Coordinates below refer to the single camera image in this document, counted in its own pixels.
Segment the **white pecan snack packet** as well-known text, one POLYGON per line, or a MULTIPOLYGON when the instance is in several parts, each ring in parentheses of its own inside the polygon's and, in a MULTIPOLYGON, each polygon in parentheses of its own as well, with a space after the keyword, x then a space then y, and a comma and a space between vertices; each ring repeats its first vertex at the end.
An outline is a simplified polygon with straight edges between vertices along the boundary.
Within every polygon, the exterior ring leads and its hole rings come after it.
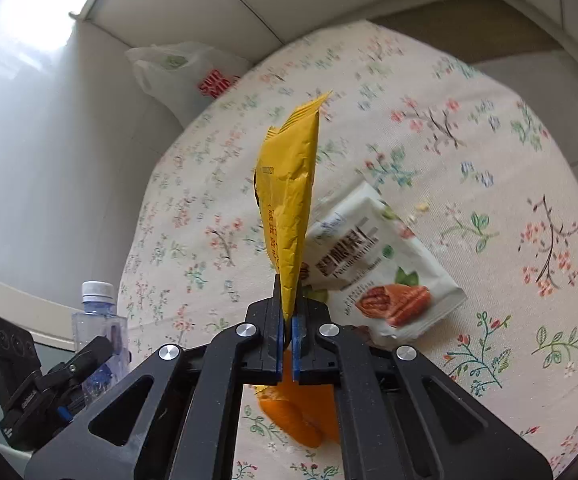
POLYGON ((363 177, 311 211, 300 280, 333 322, 366 330, 378 347, 423 336, 467 299, 455 280, 363 177))

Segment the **clear plastic water bottle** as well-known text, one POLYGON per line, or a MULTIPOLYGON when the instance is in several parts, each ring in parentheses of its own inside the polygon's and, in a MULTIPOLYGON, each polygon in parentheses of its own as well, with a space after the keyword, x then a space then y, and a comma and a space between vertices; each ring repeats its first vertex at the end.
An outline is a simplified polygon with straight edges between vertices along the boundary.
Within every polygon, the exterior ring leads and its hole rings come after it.
POLYGON ((114 285, 85 281, 82 310, 71 316, 74 350, 91 351, 97 367, 83 382, 86 405, 91 405, 129 373, 128 320, 118 315, 114 285))

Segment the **white plastic shopping bag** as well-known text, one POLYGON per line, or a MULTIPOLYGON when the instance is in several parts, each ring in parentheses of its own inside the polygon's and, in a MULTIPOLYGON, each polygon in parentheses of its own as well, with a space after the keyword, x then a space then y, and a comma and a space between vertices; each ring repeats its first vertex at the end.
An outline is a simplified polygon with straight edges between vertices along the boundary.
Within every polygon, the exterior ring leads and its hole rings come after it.
POLYGON ((133 74, 183 128, 250 70, 245 58, 196 41, 126 51, 133 74))

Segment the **yellow snack packet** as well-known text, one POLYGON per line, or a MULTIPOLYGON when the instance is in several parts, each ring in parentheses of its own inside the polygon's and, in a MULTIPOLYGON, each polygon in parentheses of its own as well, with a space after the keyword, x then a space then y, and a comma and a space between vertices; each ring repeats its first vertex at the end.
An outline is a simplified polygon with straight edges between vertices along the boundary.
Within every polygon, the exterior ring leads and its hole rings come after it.
POLYGON ((254 169, 254 194, 265 245, 279 275, 281 312, 295 310, 305 233, 309 225, 321 106, 325 93, 297 107, 279 128, 270 128, 254 169))

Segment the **olive green floor mat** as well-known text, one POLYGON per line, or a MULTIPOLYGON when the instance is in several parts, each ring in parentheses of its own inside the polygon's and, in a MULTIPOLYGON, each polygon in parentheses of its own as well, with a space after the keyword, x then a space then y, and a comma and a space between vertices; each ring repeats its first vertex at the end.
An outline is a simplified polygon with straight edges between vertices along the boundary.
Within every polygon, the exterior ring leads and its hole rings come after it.
POLYGON ((441 0, 378 16, 373 22, 467 63, 562 48, 542 27, 502 0, 441 0))

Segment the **orange carrot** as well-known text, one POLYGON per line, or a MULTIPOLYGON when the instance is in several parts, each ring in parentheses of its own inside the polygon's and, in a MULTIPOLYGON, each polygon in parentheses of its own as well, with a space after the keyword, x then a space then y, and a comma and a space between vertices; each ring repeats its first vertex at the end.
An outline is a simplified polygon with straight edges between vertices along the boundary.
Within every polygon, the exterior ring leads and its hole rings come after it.
POLYGON ((255 386, 263 413, 308 448, 340 443, 335 393, 331 385, 301 386, 292 378, 292 353, 283 352, 283 378, 275 386, 255 386))

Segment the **floral tablecloth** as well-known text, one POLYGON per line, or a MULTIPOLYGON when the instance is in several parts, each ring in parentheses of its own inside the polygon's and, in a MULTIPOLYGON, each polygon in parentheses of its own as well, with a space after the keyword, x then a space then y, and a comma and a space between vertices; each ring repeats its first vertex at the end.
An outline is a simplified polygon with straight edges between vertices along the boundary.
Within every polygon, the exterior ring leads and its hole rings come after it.
POLYGON ((319 105, 302 279, 333 322, 416 348, 563 474, 578 455, 578 184, 543 119, 447 53, 357 22, 251 70, 146 188, 120 312, 135 363, 268 297, 265 134, 319 105))

